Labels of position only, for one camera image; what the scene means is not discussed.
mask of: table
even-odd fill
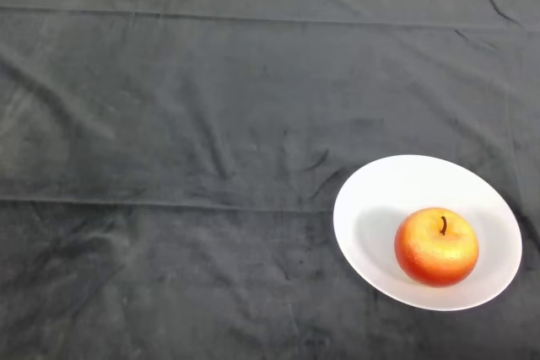
[[[0,0],[0,358],[540,358],[540,0]],[[420,153],[510,203],[476,309],[408,307],[332,229]]]

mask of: dark gray cloth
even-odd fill
[[[0,0],[0,358],[540,358],[540,0]],[[510,203],[481,307],[344,260],[358,167],[421,153]]]

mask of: white bowl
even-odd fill
[[[397,264],[397,228],[426,207],[459,213],[478,237],[477,265],[454,286],[427,287]],[[499,193],[467,169],[427,156],[392,156],[357,170],[337,195],[334,230],[348,262],[369,284],[424,309],[452,311],[486,303],[510,284],[521,261],[520,229]]]

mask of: apple stem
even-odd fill
[[[442,222],[443,222],[444,224],[443,224],[442,230],[441,230],[440,232],[444,235],[445,232],[446,232],[446,218],[445,218],[444,215],[443,215],[441,218],[442,218]]]

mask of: apple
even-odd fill
[[[446,287],[467,277],[478,260],[478,240],[465,218],[445,208],[408,216],[394,239],[397,263],[413,280]]]

